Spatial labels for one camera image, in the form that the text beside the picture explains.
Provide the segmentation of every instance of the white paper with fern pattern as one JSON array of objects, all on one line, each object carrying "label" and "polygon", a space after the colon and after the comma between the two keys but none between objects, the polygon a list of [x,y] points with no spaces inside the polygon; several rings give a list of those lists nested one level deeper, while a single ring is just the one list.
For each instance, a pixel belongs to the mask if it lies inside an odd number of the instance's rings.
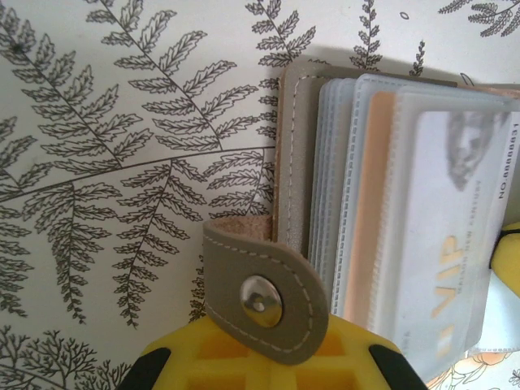
[{"label": "white paper with fern pattern", "polygon": [[[287,64],[518,82],[520,5],[480,3],[0,0],[0,387],[115,389],[204,314],[200,221],[271,210]],[[484,369],[438,388],[520,384]]]}]

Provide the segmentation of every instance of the fern leaf pattern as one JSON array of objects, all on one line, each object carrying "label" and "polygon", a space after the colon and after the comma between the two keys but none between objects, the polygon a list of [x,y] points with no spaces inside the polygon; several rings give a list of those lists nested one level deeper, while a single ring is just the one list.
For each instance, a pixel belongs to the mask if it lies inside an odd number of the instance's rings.
[{"label": "fern leaf pattern", "polygon": [[379,25],[374,24],[377,13],[374,8],[374,0],[363,0],[363,14],[359,17],[363,24],[363,30],[360,30],[357,34],[361,39],[363,46],[354,46],[354,52],[356,56],[350,57],[350,62],[360,69],[366,69],[368,71],[379,71],[377,63],[383,59],[381,54],[377,54],[378,48],[381,46],[381,42],[375,40],[379,33]]},{"label": "fern leaf pattern", "polygon": [[120,314],[128,326],[138,326],[137,312],[145,301],[143,296],[151,291],[150,283],[158,279],[152,269],[165,266],[179,253],[176,241],[190,238],[178,227],[179,221],[202,221],[193,205],[205,205],[206,199],[180,176],[195,182],[206,181],[184,159],[154,165],[123,181],[124,187],[140,190],[137,195],[118,201],[121,206],[132,208],[119,218],[131,227],[119,234],[128,243],[115,248],[125,258],[113,266],[122,272],[114,277],[118,284],[115,293],[119,295],[119,308],[123,309]]},{"label": "fern leaf pattern", "polygon": [[[96,23],[113,23],[108,16],[98,12],[89,17]],[[13,8],[7,10],[2,26],[6,49],[0,50],[0,55],[13,65],[13,74],[28,85],[22,92],[36,103],[32,108],[45,119],[39,126],[42,133],[57,140],[41,145],[47,154],[63,158],[56,160],[53,167],[76,175],[121,168],[151,138],[145,129],[138,136],[115,139],[142,119],[134,114],[108,116],[119,99],[119,86],[112,85],[91,98],[92,68],[87,65],[76,73],[75,51],[57,56],[49,35],[44,34],[38,41],[30,22],[20,23]],[[96,157],[94,163],[85,167],[84,158],[92,161],[92,157]],[[28,172],[26,184],[34,185],[49,168],[34,167]]]},{"label": "fern leaf pattern", "polygon": [[88,282],[83,274],[94,264],[92,254],[103,250],[97,241],[111,235],[94,222],[117,216],[110,207],[99,207],[95,201],[120,196],[119,190],[105,183],[66,183],[35,193],[24,203],[23,218],[36,218],[36,231],[46,232],[52,243],[57,285],[67,312],[79,323],[86,320],[81,288]]},{"label": "fern leaf pattern", "polygon": [[46,177],[52,167],[49,163],[41,162],[34,163],[18,178],[10,173],[10,168],[37,141],[33,136],[13,139],[17,119],[13,116],[0,122],[0,201],[23,195],[25,189]]},{"label": "fern leaf pattern", "polygon": [[408,72],[410,76],[419,77],[423,73],[423,70],[424,70],[424,54],[426,53],[426,51],[424,51],[424,46],[425,45],[426,44],[424,43],[424,41],[421,41],[419,43],[418,53],[415,55],[414,65],[412,67],[412,70]]},{"label": "fern leaf pattern", "polygon": [[224,191],[210,201],[210,206],[217,209],[210,213],[211,218],[269,213],[275,168],[266,150],[225,154],[204,175],[210,180],[209,190]]},{"label": "fern leaf pattern", "polygon": [[98,361],[89,344],[60,331],[32,338],[10,325],[0,328],[0,383],[6,389],[115,390],[129,370],[126,363]]},{"label": "fern leaf pattern", "polygon": [[192,280],[194,288],[192,289],[192,300],[189,302],[189,306],[191,307],[189,322],[191,323],[206,316],[206,308],[204,306],[204,258],[202,256],[198,258],[201,261],[201,266],[195,268],[197,277]]},{"label": "fern leaf pattern", "polygon": [[[449,14],[459,11],[472,2],[473,0],[453,0],[447,6],[440,8],[439,13]],[[520,26],[520,0],[473,3],[471,10],[475,13],[468,16],[468,21],[489,26],[480,32],[482,38],[498,34],[507,37]]]},{"label": "fern leaf pattern", "polygon": [[18,292],[24,288],[21,282],[28,278],[27,273],[34,268],[24,259],[30,252],[20,244],[20,238],[31,232],[12,223],[13,220],[21,219],[21,216],[15,209],[0,206],[0,310],[27,317]]},{"label": "fern leaf pattern", "polygon": [[[199,42],[207,34],[203,31],[185,33],[165,53],[160,54],[158,61],[152,59],[161,34],[167,29],[171,18],[176,12],[162,10],[151,17],[148,23],[141,22],[143,12],[142,0],[128,0],[117,16],[106,4],[100,2],[102,9],[93,12],[106,13],[103,20],[96,23],[113,24],[118,31],[111,32],[102,39],[102,43],[111,46],[127,46],[132,53],[115,61],[117,67],[129,70],[151,70],[155,77],[130,80],[130,85],[140,91],[150,94],[168,94],[169,101],[150,102],[142,107],[148,112],[164,115],[154,119],[158,129],[165,135],[157,135],[156,140],[172,150],[207,151],[223,150],[222,139],[238,131],[244,131],[249,125],[242,121],[234,127],[219,124],[218,117],[232,109],[239,101],[258,91],[252,85],[233,87],[220,93],[207,102],[199,102],[198,96],[211,86],[220,76],[231,71],[236,64],[231,61],[219,60],[195,72],[193,78],[182,82],[176,77],[182,62],[197,48]],[[93,13],[87,17],[88,22],[94,22]]]},{"label": "fern leaf pattern", "polygon": [[[259,65],[266,67],[286,67],[292,61],[297,59],[300,54],[310,45],[316,34],[316,26],[312,26],[303,34],[293,37],[300,16],[298,10],[294,10],[287,19],[280,18],[280,11],[282,7],[282,0],[270,0],[266,6],[263,0],[257,0],[245,5],[245,9],[253,14],[259,16],[251,30],[258,35],[267,35],[258,44],[258,50],[269,51],[258,61]],[[269,93],[267,96],[262,96],[258,100],[268,107],[276,108],[278,106],[278,78],[268,78],[260,81],[258,85],[261,89]],[[257,128],[258,134],[275,139],[276,137],[276,113],[269,119],[262,118],[268,122],[268,125],[263,125]]]}]

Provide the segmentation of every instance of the metal snap fastener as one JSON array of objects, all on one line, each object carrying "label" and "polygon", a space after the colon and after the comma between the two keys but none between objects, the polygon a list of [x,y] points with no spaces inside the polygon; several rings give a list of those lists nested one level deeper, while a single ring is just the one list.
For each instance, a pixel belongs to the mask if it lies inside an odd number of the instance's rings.
[{"label": "metal snap fastener", "polygon": [[250,276],[244,281],[240,287],[240,303],[248,317],[261,327],[274,327],[282,318],[278,290],[262,276]]}]

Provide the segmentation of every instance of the yellow plastic object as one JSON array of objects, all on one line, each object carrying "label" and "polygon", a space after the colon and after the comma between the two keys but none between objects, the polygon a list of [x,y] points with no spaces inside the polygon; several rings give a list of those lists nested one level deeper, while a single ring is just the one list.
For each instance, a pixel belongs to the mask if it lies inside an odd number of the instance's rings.
[{"label": "yellow plastic object", "polygon": [[[150,387],[136,383],[143,379],[137,374],[133,375],[133,387],[122,383],[120,389],[392,390],[369,347],[382,345],[390,354],[398,352],[397,347],[336,316],[331,315],[329,321],[327,335],[316,354],[300,365],[285,366],[248,349],[205,317],[146,348],[141,355],[144,358],[158,350],[170,350]],[[149,373],[150,367],[142,366],[141,372]]]},{"label": "yellow plastic object", "polygon": [[491,268],[520,297],[520,223],[502,229],[502,238],[493,254]]}]

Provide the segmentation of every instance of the white stitching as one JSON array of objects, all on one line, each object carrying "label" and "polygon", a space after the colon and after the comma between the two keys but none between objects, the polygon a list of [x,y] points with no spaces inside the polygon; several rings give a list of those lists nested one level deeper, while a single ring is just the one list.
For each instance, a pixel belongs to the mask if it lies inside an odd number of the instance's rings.
[{"label": "white stitching", "polygon": [[247,254],[249,256],[253,256],[253,257],[257,257],[257,258],[268,258],[269,260],[271,260],[275,264],[282,264],[284,269],[291,273],[292,277],[296,280],[297,284],[301,287],[301,291],[303,293],[303,296],[304,296],[305,300],[307,301],[308,311],[309,311],[309,318],[307,319],[308,329],[307,329],[307,332],[305,333],[305,335],[303,336],[303,338],[301,339],[301,341],[298,344],[296,344],[291,349],[282,349],[282,348],[280,348],[280,347],[278,347],[276,345],[273,345],[273,344],[270,344],[270,343],[268,343],[268,342],[266,342],[264,340],[258,339],[257,337],[250,335],[248,332],[243,331],[237,325],[234,325],[233,323],[230,323],[222,315],[217,313],[215,311],[215,309],[213,309],[207,301],[206,301],[206,307],[209,310],[211,310],[211,312],[214,315],[216,315],[217,317],[219,317],[219,319],[224,321],[227,325],[229,325],[230,327],[232,327],[233,329],[238,331],[241,335],[249,337],[253,341],[259,341],[261,344],[266,345],[268,347],[271,347],[276,352],[291,353],[293,351],[296,351],[297,349],[300,349],[303,346],[303,344],[309,339],[310,331],[312,331],[312,328],[313,328],[313,318],[312,317],[313,317],[314,309],[313,309],[313,306],[312,306],[312,301],[310,300],[309,293],[307,292],[307,289],[306,289],[305,285],[301,282],[300,277],[297,275],[297,273],[290,266],[288,266],[282,260],[279,260],[277,258],[272,258],[271,256],[267,256],[267,255],[264,255],[264,254],[258,254],[256,252],[249,252],[248,250],[238,249],[238,248],[230,246],[230,245],[225,245],[222,242],[218,242],[217,240],[214,240],[213,238],[211,238],[211,237],[209,237],[207,235],[204,235],[204,238],[207,239],[212,244],[215,244],[217,246],[222,246],[225,249],[229,249],[229,250],[232,250],[234,252],[238,251],[241,254],[243,253],[243,254]]},{"label": "white stitching", "polygon": [[288,191],[288,199],[287,199],[287,230],[285,236],[285,242],[289,241],[289,233],[291,232],[291,197],[293,195],[292,187],[293,187],[293,143],[294,143],[294,119],[296,117],[296,95],[298,92],[298,85],[300,81],[304,79],[327,79],[332,80],[332,77],[325,76],[303,76],[298,78],[298,81],[294,85],[294,94],[292,96],[292,119],[291,119],[291,150],[289,153],[289,191]]}]

